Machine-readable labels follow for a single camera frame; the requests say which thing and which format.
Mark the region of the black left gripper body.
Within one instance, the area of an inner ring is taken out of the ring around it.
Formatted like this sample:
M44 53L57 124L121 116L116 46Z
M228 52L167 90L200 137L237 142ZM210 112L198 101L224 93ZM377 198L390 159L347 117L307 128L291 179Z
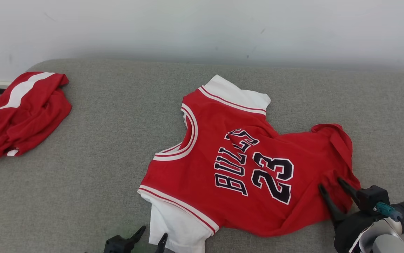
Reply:
M135 247L134 238L123 238L116 235L105 243L104 253L131 253Z

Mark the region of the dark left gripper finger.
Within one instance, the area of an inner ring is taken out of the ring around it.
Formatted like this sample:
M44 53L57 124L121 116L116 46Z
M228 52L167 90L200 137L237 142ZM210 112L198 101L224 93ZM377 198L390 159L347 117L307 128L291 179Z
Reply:
M130 238L130 243L131 244L136 244L139 242L139 240L141 239L141 237L144 235L144 232L146 231L147 226L141 226L141 228L135 232Z
M157 248L155 250L155 253L164 253L165 248L166 248L167 238L168 238L167 233L162 235L161 239L158 242L158 245L157 245Z

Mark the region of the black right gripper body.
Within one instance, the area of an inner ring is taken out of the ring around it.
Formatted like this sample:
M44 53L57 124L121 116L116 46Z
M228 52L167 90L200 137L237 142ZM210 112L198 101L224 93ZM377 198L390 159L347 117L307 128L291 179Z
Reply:
M354 250L354 242L359 235L374 222L382 219L382 215L369 215L365 212L356 212L351 215L333 215L335 228L334 247L338 253L348 253Z

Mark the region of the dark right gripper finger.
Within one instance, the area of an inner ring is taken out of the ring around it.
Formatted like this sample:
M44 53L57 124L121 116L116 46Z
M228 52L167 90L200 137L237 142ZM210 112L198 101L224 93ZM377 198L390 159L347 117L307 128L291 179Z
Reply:
M330 212L330 218L332 220L332 224L334 226L338 226L341 222L343 222L347 218L347 214L342 212L337 205L333 202L330 194L327 189L325 189L323 184L319 184L318 186L319 192L324 200L324 203L327 206L328 211Z
M353 187L351 184L349 184L347 181L345 181L341 177L338 177L338 183L340 184L342 189L346 192L346 194L349 195L353 199L353 202L357 205L357 207L360 208L360 200L357 196L357 193L359 190L361 190L361 188Z

